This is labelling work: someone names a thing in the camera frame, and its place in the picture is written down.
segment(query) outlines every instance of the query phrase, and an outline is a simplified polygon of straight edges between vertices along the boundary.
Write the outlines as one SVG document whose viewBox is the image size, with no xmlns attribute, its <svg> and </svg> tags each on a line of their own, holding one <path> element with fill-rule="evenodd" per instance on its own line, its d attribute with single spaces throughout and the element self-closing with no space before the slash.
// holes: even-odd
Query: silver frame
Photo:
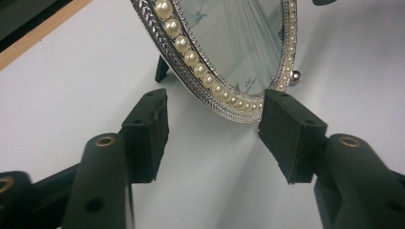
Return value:
<svg viewBox="0 0 405 229">
<path fill-rule="evenodd" d="M 164 21 L 160 19 L 155 12 L 155 0 L 131 0 L 140 20 L 145 29 L 149 32 L 156 46 L 160 50 L 161 57 L 170 66 L 175 75 L 181 80 L 182 84 L 195 95 L 204 105 L 211 108 L 215 113 L 229 120 L 251 123 L 262 119 L 263 98 L 260 95 L 244 94 L 235 87 L 228 84 L 226 79 L 216 71 L 214 65 L 210 63 L 209 58 L 204 54 L 203 49 L 197 42 L 196 37 L 190 28 L 187 27 L 185 18 L 182 17 L 179 3 L 174 0 L 167 0 L 173 7 L 173 14 L 170 19 L 176 19 L 181 22 L 181 35 L 187 37 L 190 41 L 191 50 L 195 51 L 208 71 L 215 75 L 216 81 L 226 88 L 232 95 L 241 99 L 244 103 L 255 104 L 255 111 L 240 111 L 226 102 L 221 101 L 211 93 L 211 89 L 206 88 L 201 80 L 194 76 L 192 68 L 188 67 L 182 54 L 178 52 L 174 45 L 174 39 L 170 38 L 165 29 Z M 270 89 L 285 91 L 292 77 L 294 65 L 296 40 L 297 40 L 297 6 L 296 0 L 283 0 L 285 34 L 283 41 L 283 54 L 280 63 L 278 75 L 269 85 Z"/>
</svg>

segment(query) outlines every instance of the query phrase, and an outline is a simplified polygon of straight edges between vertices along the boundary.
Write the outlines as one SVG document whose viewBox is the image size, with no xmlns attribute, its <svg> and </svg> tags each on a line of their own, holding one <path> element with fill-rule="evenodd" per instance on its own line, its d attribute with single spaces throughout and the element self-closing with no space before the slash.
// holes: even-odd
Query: table surface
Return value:
<svg viewBox="0 0 405 229">
<path fill-rule="evenodd" d="M 288 92 L 368 141 L 405 174 L 405 2 L 300 1 Z M 158 179 L 134 185 L 137 228 L 322 228 L 312 184 L 287 185 L 257 124 L 211 112 L 169 75 L 129 0 L 93 1 L 0 72 L 0 172 L 32 181 L 80 161 L 149 91 L 166 88 L 170 135 Z"/>
</svg>

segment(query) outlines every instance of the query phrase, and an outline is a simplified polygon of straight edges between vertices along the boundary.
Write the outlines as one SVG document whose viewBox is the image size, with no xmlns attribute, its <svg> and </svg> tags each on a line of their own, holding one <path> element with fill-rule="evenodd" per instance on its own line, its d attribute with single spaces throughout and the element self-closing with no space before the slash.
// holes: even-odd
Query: white tabletop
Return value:
<svg viewBox="0 0 405 229">
<path fill-rule="evenodd" d="M 405 2 L 298 8 L 303 79 L 288 92 L 405 174 Z M 129 0 L 94 0 L 0 72 L 0 172 L 36 182 L 78 163 L 164 87 L 169 141 L 158 180 L 134 185 L 137 228 L 322 228 L 313 183 L 287 185 L 257 124 L 214 114 L 174 75 L 156 83 L 158 58 Z"/>
</svg>

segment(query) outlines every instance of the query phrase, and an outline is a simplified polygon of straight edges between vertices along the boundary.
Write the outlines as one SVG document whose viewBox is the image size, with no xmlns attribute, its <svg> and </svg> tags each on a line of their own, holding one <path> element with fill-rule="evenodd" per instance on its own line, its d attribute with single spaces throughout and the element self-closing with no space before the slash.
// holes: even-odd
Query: mirror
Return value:
<svg viewBox="0 0 405 229">
<path fill-rule="evenodd" d="M 284 91 L 296 47 L 295 0 L 131 0 L 174 74 L 217 114 L 260 121 L 263 91 Z"/>
</svg>

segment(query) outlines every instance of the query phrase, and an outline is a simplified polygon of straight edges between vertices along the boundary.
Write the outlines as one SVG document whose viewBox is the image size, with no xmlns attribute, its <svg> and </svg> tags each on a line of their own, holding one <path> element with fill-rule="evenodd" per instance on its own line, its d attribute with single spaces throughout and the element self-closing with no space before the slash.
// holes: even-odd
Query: wooden strip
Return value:
<svg viewBox="0 0 405 229">
<path fill-rule="evenodd" d="M 92 0 L 73 0 L 35 29 L 2 51 L 0 53 L 0 71 L 4 70 L 12 61 L 17 59 L 43 37 L 51 33 L 51 31 L 56 29 L 63 22 L 75 15 L 79 10 L 87 6 L 91 1 Z"/>
</svg>

